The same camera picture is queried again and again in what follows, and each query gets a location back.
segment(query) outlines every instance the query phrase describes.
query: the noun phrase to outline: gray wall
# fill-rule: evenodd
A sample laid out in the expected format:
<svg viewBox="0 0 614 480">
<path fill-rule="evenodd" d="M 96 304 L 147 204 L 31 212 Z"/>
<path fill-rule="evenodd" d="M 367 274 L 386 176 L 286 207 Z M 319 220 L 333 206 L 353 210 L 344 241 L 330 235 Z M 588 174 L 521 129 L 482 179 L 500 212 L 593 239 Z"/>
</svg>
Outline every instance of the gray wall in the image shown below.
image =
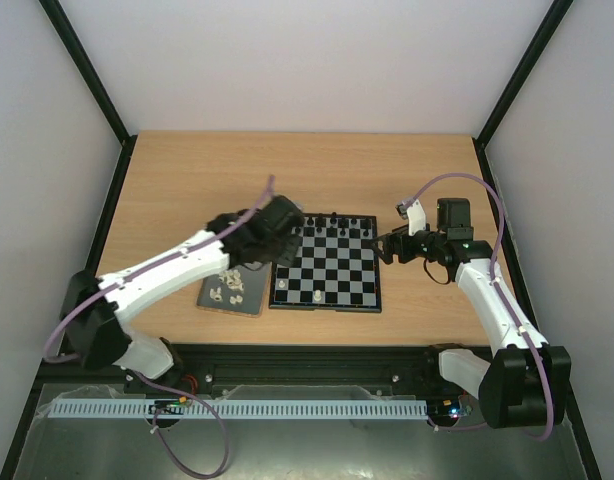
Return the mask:
<svg viewBox="0 0 614 480">
<path fill-rule="evenodd" d="M 550 0 L 63 0 L 128 128 L 476 134 Z"/>
<path fill-rule="evenodd" d="M 0 469 L 119 146 L 37 1 L 0 2 Z"/>
<path fill-rule="evenodd" d="M 614 479 L 614 0 L 574 2 L 489 148 L 538 321 Z"/>
</svg>

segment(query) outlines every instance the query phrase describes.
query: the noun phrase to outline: white perforated rail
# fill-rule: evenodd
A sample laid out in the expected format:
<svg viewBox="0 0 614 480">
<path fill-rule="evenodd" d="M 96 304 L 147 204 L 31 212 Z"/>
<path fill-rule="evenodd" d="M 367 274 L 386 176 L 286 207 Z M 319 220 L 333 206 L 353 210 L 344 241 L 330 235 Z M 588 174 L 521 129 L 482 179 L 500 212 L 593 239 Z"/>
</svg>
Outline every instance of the white perforated rail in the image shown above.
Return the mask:
<svg viewBox="0 0 614 480">
<path fill-rule="evenodd" d="M 59 399 L 49 412 L 50 418 L 118 418 L 150 417 L 157 400 L 134 399 Z M 380 419 L 426 420 L 427 404 L 416 400 L 393 401 L 296 401 L 296 400 L 210 400 L 225 419 L 246 420 L 315 420 Z M 209 419 L 213 416 L 201 405 L 170 409 L 161 417 Z"/>
</svg>

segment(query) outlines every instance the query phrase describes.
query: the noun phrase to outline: wooden table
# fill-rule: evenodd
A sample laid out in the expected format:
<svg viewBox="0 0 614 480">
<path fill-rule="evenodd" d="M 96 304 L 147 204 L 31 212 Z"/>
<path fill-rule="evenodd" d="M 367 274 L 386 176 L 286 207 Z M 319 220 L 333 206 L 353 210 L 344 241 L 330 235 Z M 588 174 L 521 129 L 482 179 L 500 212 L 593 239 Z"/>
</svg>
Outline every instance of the wooden table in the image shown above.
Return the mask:
<svg viewBox="0 0 614 480">
<path fill-rule="evenodd" d="M 248 208 L 267 176 L 305 211 L 376 215 L 381 233 L 404 222 L 395 204 L 445 172 L 480 175 L 463 135 L 142 132 L 131 159 L 99 274 L 126 268 L 187 239 L 223 212 Z M 448 179 L 423 195 L 435 225 L 439 197 L 467 197 L 478 239 L 496 228 L 485 190 Z M 467 298 L 441 286 L 422 262 L 380 266 L 383 312 L 269 310 L 259 318 L 195 306 L 200 282 L 144 311 L 137 329 L 180 343 L 487 344 Z M 433 273 L 443 278 L 439 267 Z"/>
</svg>

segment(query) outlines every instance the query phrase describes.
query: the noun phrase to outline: robotic arm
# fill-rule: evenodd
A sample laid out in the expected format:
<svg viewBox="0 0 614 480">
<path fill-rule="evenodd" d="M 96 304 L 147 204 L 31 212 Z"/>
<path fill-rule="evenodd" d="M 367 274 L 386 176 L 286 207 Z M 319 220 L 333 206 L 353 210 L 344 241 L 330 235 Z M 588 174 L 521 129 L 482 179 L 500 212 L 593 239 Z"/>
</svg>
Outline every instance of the robotic arm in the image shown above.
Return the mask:
<svg viewBox="0 0 614 480">
<path fill-rule="evenodd" d="M 286 197 L 275 196 L 240 228 L 221 240 L 213 239 L 244 212 L 219 215 L 185 242 L 134 267 L 99 278 L 88 271 L 74 275 L 62 306 L 63 318 L 85 299 L 107 292 L 65 329 L 82 367 L 113 364 L 162 385 L 176 384 L 183 367 L 170 344 L 138 332 L 131 322 L 161 298 L 236 265 L 270 261 L 291 265 L 300 243 L 291 232 L 303 224 L 301 210 Z"/>
<path fill-rule="evenodd" d="M 430 231 L 419 201 L 396 208 L 408 224 L 376 238 L 372 248 L 387 264 L 397 255 L 399 263 L 416 258 L 438 262 L 447 269 L 449 282 L 456 282 L 473 305 L 487 333 L 493 361 L 490 364 L 459 345 L 437 349 L 440 375 L 479 399 L 483 416 L 493 428 L 544 425 L 545 396 L 530 354 L 529 338 L 545 367 L 554 405 L 554 423 L 563 420 L 571 360 L 564 347 L 550 346 L 527 319 L 494 265 L 492 248 L 474 240 L 470 205 L 463 198 L 441 198 L 437 204 L 437 229 Z M 500 293 L 494 284 L 500 286 Z M 517 326 L 503 296 L 520 320 Z"/>
</svg>

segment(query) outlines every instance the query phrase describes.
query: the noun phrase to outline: gray floor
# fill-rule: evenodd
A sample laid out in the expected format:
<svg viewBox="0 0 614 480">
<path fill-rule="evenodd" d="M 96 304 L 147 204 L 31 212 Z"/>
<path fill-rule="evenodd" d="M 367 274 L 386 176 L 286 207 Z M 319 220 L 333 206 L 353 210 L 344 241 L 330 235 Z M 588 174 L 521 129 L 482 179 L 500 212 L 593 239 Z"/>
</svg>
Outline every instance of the gray floor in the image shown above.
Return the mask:
<svg viewBox="0 0 614 480">
<path fill-rule="evenodd" d="M 51 399 L 55 392 L 44 396 Z M 424 422 L 235 420 L 228 425 L 233 456 L 225 480 L 585 478 L 565 425 L 544 443 L 511 430 L 434 433 Z M 222 457 L 214 422 L 181 421 L 166 436 L 194 469 L 211 471 Z M 189 477 L 170 463 L 143 420 L 40 415 L 15 478 Z"/>
</svg>

